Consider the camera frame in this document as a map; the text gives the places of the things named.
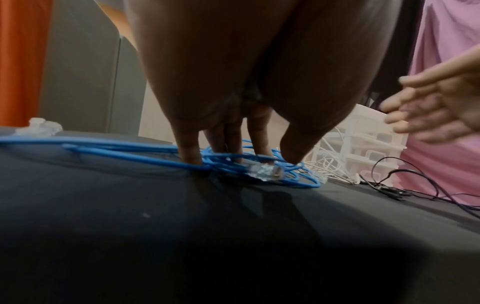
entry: orange curtain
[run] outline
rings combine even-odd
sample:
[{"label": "orange curtain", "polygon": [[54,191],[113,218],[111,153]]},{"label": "orange curtain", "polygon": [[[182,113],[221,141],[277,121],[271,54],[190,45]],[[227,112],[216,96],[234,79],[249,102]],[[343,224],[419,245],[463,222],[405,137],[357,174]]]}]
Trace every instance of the orange curtain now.
[{"label": "orange curtain", "polygon": [[38,114],[54,0],[0,0],[0,126]]}]

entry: coiled blue cable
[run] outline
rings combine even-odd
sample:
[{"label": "coiled blue cable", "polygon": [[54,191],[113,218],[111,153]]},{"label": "coiled blue cable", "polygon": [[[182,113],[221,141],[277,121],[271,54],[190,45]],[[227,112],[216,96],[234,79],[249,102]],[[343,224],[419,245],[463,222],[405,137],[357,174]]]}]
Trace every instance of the coiled blue cable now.
[{"label": "coiled blue cable", "polygon": [[[243,140],[250,145],[243,146],[246,149],[252,149],[251,141]],[[280,180],[269,181],[270,183],[283,184],[301,188],[318,188],[321,183],[316,175],[307,169],[303,163],[293,165],[287,163],[279,150],[272,149],[273,156],[246,154],[230,154],[230,153],[213,153],[210,147],[201,152],[203,165],[190,165],[176,161],[164,160],[154,157],[132,154],[133,152],[150,152],[178,154],[177,146],[157,145],[157,144],[140,144],[132,142],[124,142],[117,140],[105,140],[97,138],[82,137],[49,137],[49,138],[32,138],[24,136],[2,136],[0,137],[0,145],[59,145],[66,150],[76,153],[92,154],[97,156],[121,159],[126,161],[135,161],[140,163],[159,165],[165,167],[186,169],[192,171],[218,171],[234,174],[240,177],[252,178],[249,175],[249,167],[238,164],[232,159],[243,158],[256,162],[274,162],[284,171],[284,177]]]}]

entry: skin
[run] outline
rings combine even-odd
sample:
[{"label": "skin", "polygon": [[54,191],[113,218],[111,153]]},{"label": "skin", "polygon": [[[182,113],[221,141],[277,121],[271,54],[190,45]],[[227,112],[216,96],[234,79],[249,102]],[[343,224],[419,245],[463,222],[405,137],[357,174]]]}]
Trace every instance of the skin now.
[{"label": "skin", "polygon": [[256,154],[298,163],[361,99],[388,47],[401,0],[125,0],[148,80],[182,160],[241,153],[247,118]]},{"label": "skin", "polygon": [[380,107],[385,122],[408,121],[395,132],[432,144],[480,132],[480,46],[400,83],[405,89]]}]

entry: black table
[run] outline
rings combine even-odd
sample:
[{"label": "black table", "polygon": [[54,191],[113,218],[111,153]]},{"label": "black table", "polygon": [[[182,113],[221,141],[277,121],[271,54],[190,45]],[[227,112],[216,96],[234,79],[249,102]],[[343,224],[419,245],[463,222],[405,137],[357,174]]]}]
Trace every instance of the black table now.
[{"label": "black table", "polygon": [[52,146],[0,147],[0,169],[1,303],[480,300],[480,221],[452,204]]}]

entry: pink cloth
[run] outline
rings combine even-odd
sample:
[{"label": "pink cloth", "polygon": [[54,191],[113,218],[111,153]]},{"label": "pink cloth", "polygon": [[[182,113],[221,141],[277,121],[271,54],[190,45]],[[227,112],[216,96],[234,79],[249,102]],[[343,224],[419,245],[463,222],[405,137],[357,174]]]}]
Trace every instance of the pink cloth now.
[{"label": "pink cloth", "polygon": [[[410,74],[445,62],[480,44],[480,0],[426,0]],[[418,166],[450,194],[480,194],[480,136],[448,145],[427,145],[410,136],[401,158]],[[397,187],[434,194],[423,178],[399,173]],[[480,198],[457,196],[480,205]]]}]

